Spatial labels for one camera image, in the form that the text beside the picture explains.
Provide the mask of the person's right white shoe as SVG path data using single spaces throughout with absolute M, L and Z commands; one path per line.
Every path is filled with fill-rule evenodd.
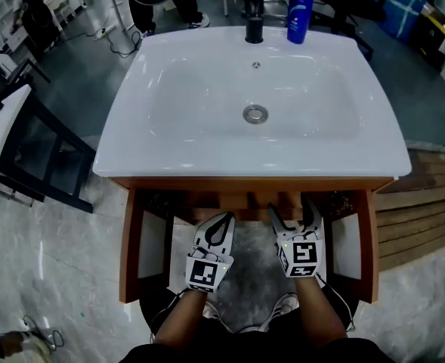
M 269 317 L 259 327 L 259 331 L 268 332 L 272 320 L 279 318 L 282 315 L 287 315 L 291 311 L 298 309 L 298 297 L 296 293 L 287 293 L 280 297 L 275 303 L 273 310 Z

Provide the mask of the wooden plank platform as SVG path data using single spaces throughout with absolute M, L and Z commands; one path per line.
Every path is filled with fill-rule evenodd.
M 374 198 L 381 271 L 445 247 L 445 153 L 411 149 L 409 158 L 410 174 Z

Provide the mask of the person's left forearm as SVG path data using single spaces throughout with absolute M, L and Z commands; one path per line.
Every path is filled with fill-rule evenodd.
M 197 290 L 185 292 L 155 335 L 155 344 L 184 349 L 193 339 L 202 319 L 208 294 Z

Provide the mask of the white sink on dark stand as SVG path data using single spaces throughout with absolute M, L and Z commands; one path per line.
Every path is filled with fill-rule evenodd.
M 80 197 L 95 151 L 24 85 L 0 101 L 0 183 L 92 213 Z

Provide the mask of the white power strip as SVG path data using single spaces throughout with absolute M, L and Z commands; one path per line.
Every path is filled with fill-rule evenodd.
M 117 27 L 117 25 L 115 23 L 107 26 L 107 27 L 103 27 L 101 28 L 95 35 L 94 35 L 94 39 L 99 40 L 102 39 L 104 37 L 107 37 L 109 33 L 111 33 L 113 30 L 115 30 Z

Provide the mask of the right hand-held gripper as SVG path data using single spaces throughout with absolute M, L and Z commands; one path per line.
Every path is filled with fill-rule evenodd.
M 277 258 L 288 278 L 314 277 L 323 259 L 322 217 L 316 205 L 301 194 L 302 230 L 289 227 L 277 208 L 269 203 L 267 211 L 277 236 Z

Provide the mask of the blue bag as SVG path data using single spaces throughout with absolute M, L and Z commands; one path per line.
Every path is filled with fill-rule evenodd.
M 378 26 L 392 38 L 409 43 L 427 0 L 385 0 L 385 19 Z

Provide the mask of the blue bottle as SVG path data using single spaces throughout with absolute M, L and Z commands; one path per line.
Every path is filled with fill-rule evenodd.
M 287 39 L 302 44 L 311 20 L 314 0 L 289 0 Z

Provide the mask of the yellow and black box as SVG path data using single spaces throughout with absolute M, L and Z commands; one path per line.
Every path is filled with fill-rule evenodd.
M 410 45 L 434 68 L 445 64 L 445 27 L 432 16 L 420 14 L 409 36 Z

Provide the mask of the person's black clothes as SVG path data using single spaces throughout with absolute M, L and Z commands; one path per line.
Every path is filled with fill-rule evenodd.
M 180 296 L 162 289 L 140 299 L 142 315 L 156 332 Z M 131 349 L 120 363 L 394 363 L 371 340 L 350 338 L 315 348 L 302 329 L 300 309 L 272 320 L 268 332 L 229 333 L 216 320 L 202 317 L 190 344 L 184 349 L 151 343 Z

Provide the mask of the black mesh office chair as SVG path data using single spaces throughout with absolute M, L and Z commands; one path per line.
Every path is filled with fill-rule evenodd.
M 382 22 L 385 19 L 383 5 L 385 0 L 319 0 L 330 6 L 334 14 L 330 17 L 323 13 L 313 11 L 311 13 L 310 26 L 327 27 L 335 35 L 343 34 L 354 39 L 358 45 L 364 48 L 363 56 L 369 61 L 372 59 L 373 48 L 357 35 L 357 22 L 355 17 L 361 17 L 374 22 Z

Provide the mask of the black faucet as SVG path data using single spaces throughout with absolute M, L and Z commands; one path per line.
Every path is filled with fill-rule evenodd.
M 263 42 L 264 1 L 244 0 L 246 16 L 245 40 L 251 44 Z

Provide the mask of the person's white shoe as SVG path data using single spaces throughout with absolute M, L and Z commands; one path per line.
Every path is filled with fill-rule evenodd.
M 269 317 L 259 327 L 259 331 L 268 332 L 272 320 L 279 318 L 282 315 L 287 315 L 291 311 L 298 309 L 298 297 L 296 293 L 287 293 L 280 297 L 275 303 L 273 310 Z
M 232 330 L 224 323 L 222 320 L 219 311 L 216 309 L 216 307 L 210 303 L 209 301 L 206 302 L 202 316 L 207 319 L 216 320 L 219 324 L 221 324 L 229 333 L 232 333 Z

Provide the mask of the person's right forearm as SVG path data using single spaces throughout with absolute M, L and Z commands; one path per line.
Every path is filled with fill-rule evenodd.
M 302 329 L 315 348 L 348 337 L 346 329 L 329 303 L 316 278 L 296 278 L 295 289 Z

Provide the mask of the wooden vanity cabinet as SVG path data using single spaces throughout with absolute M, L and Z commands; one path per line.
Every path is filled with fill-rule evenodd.
M 119 299 L 131 303 L 168 286 L 173 224 L 191 224 L 222 212 L 237 221 L 267 221 L 272 203 L 281 218 L 308 221 L 302 197 L 315 202 L 323 215 L 327 281 L 352 298 L 373 303 L 379 294 L 379 255 L 375 192 L 392 183 L 391 177 L 115 177 L 128 191 L 122 232 Z M 360 275 L 336 271 L 337 232 L 347 217 L 358 242 L 348 258 Z

